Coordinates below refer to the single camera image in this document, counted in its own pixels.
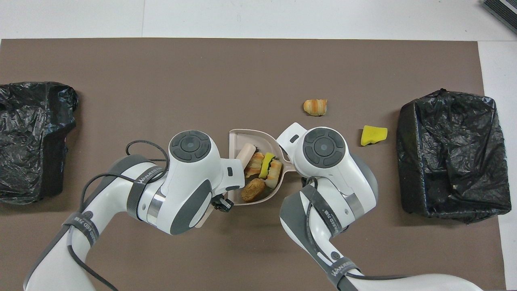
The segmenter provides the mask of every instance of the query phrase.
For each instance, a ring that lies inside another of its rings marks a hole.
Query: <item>brown table surface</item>
[[[378,179],[378,206],[332,240],[365,274],[446,273],[484,289],[505,288],[497,218],[464,225],[410,215],[400,204],[399,110],[440,88],[483,94],[475,42],[4,39],[0,83],[20,81],[70,85],[80,105],[67,137],[63,192],[0,206],[1,290],[22,289],[31,265],[76,210],[83,185],[125,155],[128,142],[166,147],[176,133],[198,129],[228,157],[231,129],[276,137],[295,121],[341,132]],[[324,117],[303,112],[313,98],[329,100]],[[360,147],[366,124],[387,127],[388,139]],[[279,222],[283,198],[300,189],[299,180],[289,173],[272,199],[214,213],[202,228],[174,237],[120,213],[87,263],[120,290],[333,290]]]

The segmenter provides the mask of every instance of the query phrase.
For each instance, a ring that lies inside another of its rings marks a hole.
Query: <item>black plastic bag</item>
[[[78,97],[55,82],[0,85],[0,202],[27,204],[63,190],[66,134]]]
[[[406,212],[473,223],[511,210],[495,101],[441,89],[400,111],[397,155]]]

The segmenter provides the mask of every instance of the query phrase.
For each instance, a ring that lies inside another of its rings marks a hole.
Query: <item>white floor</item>
[[[480,0],[0,0],[0,40],[69,37],[478,41],[485,94],[498,104],[517,203],[517,35]],[[507,289],[517,289],[517,212],[500,216],[499,225]]]

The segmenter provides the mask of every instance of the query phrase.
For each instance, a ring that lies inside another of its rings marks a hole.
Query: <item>black cable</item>
[[[149,183],[153,183],[153,182],[156,182],[158,180],[160,180],[166,173],[167,169],[169,168],[169,164],[170,164],[170,159],[169,159],[169,155],[167,155],[167,153],[165,152],[165,150],[160,147],[159,145],[151,142],[151,141],[148,141],[148,140],[135,140],[135,141],[132,141],[130,143],[128,143],[126,145],[126,154],[127,155],[131,155],[129,153],[129,147],[132,146],[133,144],[135,143],[146,143],[146,144],[149,144],[155,148],[157,148],[158,150],[160,150],[163,154],[163,156],[165,157],[165,159],[158,159],[158,158],[152,158],[152,159],[149,159],[150,161],[152,162],[166,162],[166,165],[165,165],[165,171],[163,171],[161,174],[159,174],[158,176],[152,178],[151,180],[149,180]],[[84,185],[84,188],[83,188],[83,192],[81,193],[81,201],[79,202],[79,211],[78,212],[83,212],[85,210],[85,201],[84,201],[84,197],[86,196],[86,190],[88,189],[88,187],[97,179],[101,178],[101,177],[117,177],[117,178],[122,178],[124,180],[127,180],[129,182],[132,182],[134,183],[134,179],[130,178],[130,177],[127,177],[127,176],[124,176],[122,174],[118,174],[118,173],[102,173],[102,174],[98,174],[96,175],[95,177],[91,178],[87,183],[86,185]],[[81,261],[81,259],[79,259],[79,257],[77,257],[77,254],[74,252],[73,250],[73,247],[71,245],[68,245],[67,246],[67,249],[68,249],[68,253],[70,254],[70,256],[72,257],[72,259],[81,267],[83,268],[86,272],[88,272],[90,275],[92,275],[95,279],[99,280],[100,282],[102,282],[104,285],[106,285],[108,288],[110,288],[111,290],[113,291],[118,291],[117,288],[115,288],[115,286],[113,286],[113,284],[111,284],[110,282],[108,282],[106,279],[104,279],[101,275],[99,275],[98,273],[96,273],[94,270],[92,270],[90,267],[88,267],[87,264],[85,264],[83,261]]]
[[[411,277],[411,276],[404,276],[404,275],[400,275],[400,276],[363,276],[363,275],[356,275],[356,274],[352,274],[352,273],[347,273],[346,274],[347,277],[350,277],[350,278],[354,278],[354,279],[361,279],[361,280],[395,280],[395,279],[403,279],[403,278],[408,278],[408,277]]]

